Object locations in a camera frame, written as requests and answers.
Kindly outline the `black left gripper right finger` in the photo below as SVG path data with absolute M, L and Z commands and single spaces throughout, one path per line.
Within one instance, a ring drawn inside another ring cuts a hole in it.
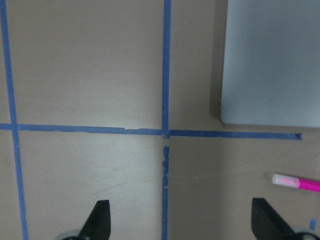
M 251 230 L 256 239 L 295 239 L 295 232 L 264 199 L 251 202 Z

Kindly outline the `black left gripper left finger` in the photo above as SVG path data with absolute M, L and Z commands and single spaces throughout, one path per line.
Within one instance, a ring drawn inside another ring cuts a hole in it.
M 111 236 L 111 212 L 109 200 L 96 202 L 83 225 L 79 238 L 109 238 Z

